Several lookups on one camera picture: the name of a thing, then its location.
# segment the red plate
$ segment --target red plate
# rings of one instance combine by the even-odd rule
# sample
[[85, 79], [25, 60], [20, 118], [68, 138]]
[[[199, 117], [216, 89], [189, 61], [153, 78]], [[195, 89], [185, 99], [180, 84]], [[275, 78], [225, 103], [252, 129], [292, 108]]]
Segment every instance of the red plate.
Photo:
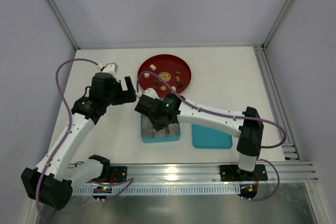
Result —
[[[156, 66], [156, 70], [153, 71], [149, 66], [153, 64]], [[178, 94], [182, 93], [191, 81], [191, 70], [188, 64], [174, 55], [156, 55], [146, 60], [139, 68], [138, 76], [143, 71], [151, 71], [159, 75], [162, 79], [168, 82], [170, 86], [175, 86]], [[180, 78], [182, 87], [178, 87], [176, 76]], [[161, 86], [164, 86], [162, 82], [155, 84], [157, 80], [154, 76], [145, 78], [144, 76], [140, 80], [140, 87], [145, 90], [147, 88], [154, 88], [160, 98], [164, 98], [166, 94], [171, 93], [167, 88], [165, 91], [161, 90]]]

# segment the white table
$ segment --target white table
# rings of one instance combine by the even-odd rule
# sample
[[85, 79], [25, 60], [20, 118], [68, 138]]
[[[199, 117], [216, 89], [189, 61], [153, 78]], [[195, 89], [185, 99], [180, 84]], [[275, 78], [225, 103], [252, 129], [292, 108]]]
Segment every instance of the white table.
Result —
[[[221, 109], [243, 111], [255, 107], [260, 116], [274, 120], [266, 91], [252, 47], [215, 48], [151, 48], [78, 50], [75, 58], [92, 59], [103, 64], [116, 62], [122, 78], [136, 75], [141, 63], [159, 54], [172, 54], [184, 59], [192, 70], [192, 81], [183, 95], [203, 105]], [[70, 107], [91, 84], [98, 72], [88, 62], [74, 62], [67, 83], [65, 97]], [[72, 159], [85, 161], [97, 154], [118, 164], [148, 163], [230, 163], [238, 161], [237, 139], [229, 150], [203, 150], [192, 145], [191, 125], [181, 125], [181, 139], [177, 142], [145, 144], [140, 138], [140, 116], [134, 111], [136, 103], [110, 106], [98, 124], [84, 139]], [[65, 107], [60, 108], [51, 145], [56, 141], [68, 121]], [[264, 129], [263, 145], [280, 141], [275, 127]], [[262, 150], [260, 158], [284, 161], [281, 147]]]

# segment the small block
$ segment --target small block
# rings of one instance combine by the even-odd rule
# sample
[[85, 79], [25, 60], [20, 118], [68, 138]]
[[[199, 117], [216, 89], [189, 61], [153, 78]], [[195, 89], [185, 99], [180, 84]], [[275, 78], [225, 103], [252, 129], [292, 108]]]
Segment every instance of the small block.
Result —
[[151, 64], [149, 67], [150, 67], [153, 71], [156, 70], [156, 66], [154, 66], [153, 64]]

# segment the wall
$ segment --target wall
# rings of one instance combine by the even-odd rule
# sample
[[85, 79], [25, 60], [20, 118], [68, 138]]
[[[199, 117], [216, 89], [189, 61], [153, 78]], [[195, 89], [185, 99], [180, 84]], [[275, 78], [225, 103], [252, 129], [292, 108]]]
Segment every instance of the wall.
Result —
[[296, 0], [267, 52], [298, 136], [336, 211], [336, 1]]
[[21, 223], [28, 197], [20, 175], [47, 151], [60, 107], [55, 72], [75, 51], [45, 0], [0, 3], [0, 217]]
[[81, 48], [261, 44], [285, 0], [55, 0]]

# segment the blue container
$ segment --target blue container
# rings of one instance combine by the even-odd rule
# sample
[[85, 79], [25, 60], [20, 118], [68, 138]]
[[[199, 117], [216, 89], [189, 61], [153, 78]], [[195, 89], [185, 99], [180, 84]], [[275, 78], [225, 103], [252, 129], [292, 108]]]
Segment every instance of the blue container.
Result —
[[223, 131], [192, 125], [193, 146], [201, 149], [230, 149], [232, 147], [232, 137]]
[[[146, 116], [141, 115], [140, 116], [140, 135], [141, 135], [141, 139], [144, 143], [146, 144], [150, 144], [150, 143], [164, 143], [164, 142], [175, 142], [180, 140], [181, 138], [181, 131], [180, 131], [180, 125], [179, 124], [172, 124], [169, 125], [169, 128], [171, 128], [171, 134], [165, 134], [164, 132], [158, 132], [155, 133], [155, 130], [153, 128], [151, 128], [151, 130], [149, 130], [150, 125], [148, 125], [148, 121], [146, 121], [147, 119], [145, 119]], [[159, 135], [161, 133], [161, 135], [167, 135], [165, 137], [154, 137], [154, 135]]]

